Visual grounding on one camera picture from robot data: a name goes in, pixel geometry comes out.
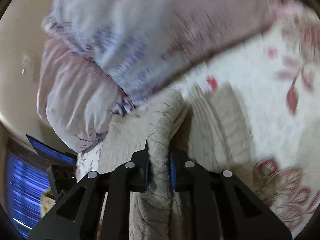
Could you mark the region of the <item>beige cable knit sweater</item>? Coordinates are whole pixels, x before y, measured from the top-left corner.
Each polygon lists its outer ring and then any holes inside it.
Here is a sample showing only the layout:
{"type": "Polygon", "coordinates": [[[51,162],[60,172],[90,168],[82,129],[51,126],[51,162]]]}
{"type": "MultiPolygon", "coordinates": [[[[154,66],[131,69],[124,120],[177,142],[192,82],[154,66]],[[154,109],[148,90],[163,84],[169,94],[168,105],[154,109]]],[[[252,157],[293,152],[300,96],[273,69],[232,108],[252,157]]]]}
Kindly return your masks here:
{"type": "Polygon", "coordinates": [[[167,90],[148,110],[115,115],[102,146],[100,173],[149,149],[151,182],[146,192],[131,195],[129,239],[189,238],[189,196],[169,188],[169,146],[185,151],[208,171],[229,169],[247,186],[253,185],[245,117],[230,85],[208,93],[194,86],[186,99],[167,90]]]}

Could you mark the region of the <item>blue window curtain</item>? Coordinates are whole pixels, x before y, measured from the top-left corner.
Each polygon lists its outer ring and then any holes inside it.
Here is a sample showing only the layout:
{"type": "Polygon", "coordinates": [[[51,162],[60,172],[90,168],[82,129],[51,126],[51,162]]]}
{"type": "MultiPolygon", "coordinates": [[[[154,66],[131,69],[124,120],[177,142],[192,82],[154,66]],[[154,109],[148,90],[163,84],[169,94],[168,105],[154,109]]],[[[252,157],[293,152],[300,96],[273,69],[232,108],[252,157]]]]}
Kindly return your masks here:
{"type": "Polygon", "coordinates": [[[5,160],[5,200],[8,217],[23,238],[41,218],[41,194],[50,188],[47,169],[53,165],[75,166],[77,156],[56,150],[28,136],[35,148],[8,139],[5,160]]]}

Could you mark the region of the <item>pink floral pillow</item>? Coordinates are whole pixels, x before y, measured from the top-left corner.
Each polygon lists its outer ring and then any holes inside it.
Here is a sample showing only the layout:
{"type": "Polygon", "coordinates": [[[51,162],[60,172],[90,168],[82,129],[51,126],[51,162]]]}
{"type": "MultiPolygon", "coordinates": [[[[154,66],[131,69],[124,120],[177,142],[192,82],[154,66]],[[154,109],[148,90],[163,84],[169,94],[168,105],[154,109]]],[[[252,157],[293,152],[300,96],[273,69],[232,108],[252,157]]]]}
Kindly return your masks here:
{"type": "Polygon", "coordinates": [[[74,152],[95,145],[115,114],[125,114],[124,93],[94,62],[50,38],[44,44],[37,114],[74,152]]]}

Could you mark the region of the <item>white floral bedspread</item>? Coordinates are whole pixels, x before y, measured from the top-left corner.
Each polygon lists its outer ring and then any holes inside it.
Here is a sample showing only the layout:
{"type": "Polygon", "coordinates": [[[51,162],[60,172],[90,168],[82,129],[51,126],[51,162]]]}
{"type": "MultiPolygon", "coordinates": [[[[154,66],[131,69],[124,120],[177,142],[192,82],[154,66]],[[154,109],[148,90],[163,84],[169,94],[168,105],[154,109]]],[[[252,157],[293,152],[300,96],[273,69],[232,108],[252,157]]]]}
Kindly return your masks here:
{"type": "MultiPolygon", "coordinates": [[[[230,85],[245,117],[253,161],[249,187],[287,226],[304,230],[319,205],[319,18],[297,1],[264,34],[201,63],[163,92],[186,99],[230,85]]],[[[147,105],[138,110],[148,110],[147,105]]],[[[102,142],[78,155],[76,178],[98,171],[102,142]]]]}

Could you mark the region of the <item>blue lavender print pillow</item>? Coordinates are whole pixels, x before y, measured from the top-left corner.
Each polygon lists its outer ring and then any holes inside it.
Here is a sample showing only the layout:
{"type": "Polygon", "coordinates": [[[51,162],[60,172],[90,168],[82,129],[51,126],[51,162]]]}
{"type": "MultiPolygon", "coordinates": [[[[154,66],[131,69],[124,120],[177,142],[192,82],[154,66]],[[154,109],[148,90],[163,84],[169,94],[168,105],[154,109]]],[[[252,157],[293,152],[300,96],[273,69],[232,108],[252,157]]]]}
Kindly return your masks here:
{"type": "Polygon", "coordinates": [[[53,0],[42,28],[134,103],[193,63],[266,30],[284,0],[53,0]]]}

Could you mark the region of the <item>white wall switch plate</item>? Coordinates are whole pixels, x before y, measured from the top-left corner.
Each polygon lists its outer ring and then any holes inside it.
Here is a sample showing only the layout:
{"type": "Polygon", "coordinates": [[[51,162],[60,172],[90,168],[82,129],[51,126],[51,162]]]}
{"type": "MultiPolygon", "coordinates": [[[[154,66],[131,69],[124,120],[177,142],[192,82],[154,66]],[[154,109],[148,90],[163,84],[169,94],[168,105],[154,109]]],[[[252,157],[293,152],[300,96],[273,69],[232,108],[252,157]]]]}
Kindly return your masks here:
{"type": "Polygon", "coordinates": [[[34,73],[34,58],[27,52],[22,54],[22,74],[33,75],[34,73]]]}

